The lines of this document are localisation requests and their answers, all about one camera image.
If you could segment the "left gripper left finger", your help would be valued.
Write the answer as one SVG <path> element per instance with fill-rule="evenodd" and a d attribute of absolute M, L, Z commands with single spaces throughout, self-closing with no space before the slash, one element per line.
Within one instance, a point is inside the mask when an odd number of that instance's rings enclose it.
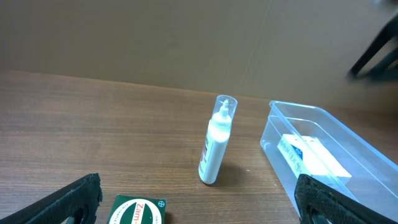
<path fill-rule="evenodd" d="M 94 223 L 96 211 L 102 200 L 99 174 L 87 174 L 22 210 L 2 218 L 1 224 Z"/>

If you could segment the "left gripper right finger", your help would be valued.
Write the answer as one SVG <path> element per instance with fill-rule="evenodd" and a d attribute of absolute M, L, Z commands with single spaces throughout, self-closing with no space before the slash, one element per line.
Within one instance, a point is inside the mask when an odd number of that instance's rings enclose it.
<path fill-rule="evenodd" d="M 300 224 L 397 224 L 307 174 L 299 175 L 294 198 Z"/>

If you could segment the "white medicine box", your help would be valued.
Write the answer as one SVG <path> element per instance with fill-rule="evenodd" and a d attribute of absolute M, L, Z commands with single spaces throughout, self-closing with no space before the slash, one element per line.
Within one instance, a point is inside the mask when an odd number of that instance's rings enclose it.
<path fill-rule="evenodd" d="M 277 145 L 296 178 L 300 174 L 307 174 L 330 186 L 333 183 L 329 175 L 334 175 L 343 184 L 352 178 L 318 138 L 303 136 L 302 139 L 283 134 Z"/>

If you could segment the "green Zam-Buk ointment box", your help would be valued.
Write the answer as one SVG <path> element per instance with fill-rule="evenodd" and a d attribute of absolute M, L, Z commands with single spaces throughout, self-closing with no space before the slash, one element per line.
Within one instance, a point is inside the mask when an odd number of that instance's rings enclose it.
<path fill-rule="evenodd" d="M 163 224 L 166 205 L 166 199 L 118 194 L 109 214 L 108 224 Z"/>

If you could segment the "clear plastic container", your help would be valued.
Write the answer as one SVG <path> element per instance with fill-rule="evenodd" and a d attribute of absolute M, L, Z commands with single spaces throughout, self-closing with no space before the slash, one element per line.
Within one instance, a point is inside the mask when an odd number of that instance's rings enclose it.
<path fill-rule="evenodd" d="M 296 176 L 277 145 L 283 134 L 315 137 L 352 175 L 343 184 L 329 175 L 327 185 L 360 204 L 397 220 L 397 164 L 368 144 L 363 138 L 329 112 L 308 105 L 271 101 L 261 147 L 293 204 Z"/>

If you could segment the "white spray bottle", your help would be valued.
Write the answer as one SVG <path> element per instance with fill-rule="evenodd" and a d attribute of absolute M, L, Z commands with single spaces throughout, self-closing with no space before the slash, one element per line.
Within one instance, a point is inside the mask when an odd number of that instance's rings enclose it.
<path fill-rule="evenodd" d="M 206 185 L 212 185 L 217 180 L 237 105 L 238 101 L 232 96 L 219 95 L 216 98 L 198 165 L 199 177 Z"/>

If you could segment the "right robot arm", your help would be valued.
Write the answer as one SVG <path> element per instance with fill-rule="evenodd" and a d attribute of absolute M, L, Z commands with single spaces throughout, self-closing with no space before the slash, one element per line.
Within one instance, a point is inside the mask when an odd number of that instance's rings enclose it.
<path fill-rule="evenodd" d="M 350 68 L 348 76 L 352 80 L 368 79 L 372 82 L 397 81 L 397 48 L 388 53 L 380 62 L 367 72 L 361 73 L 363 67 L 392 39 L 397 40 L 397 14 L 381 29 L 368 49 Z"/>

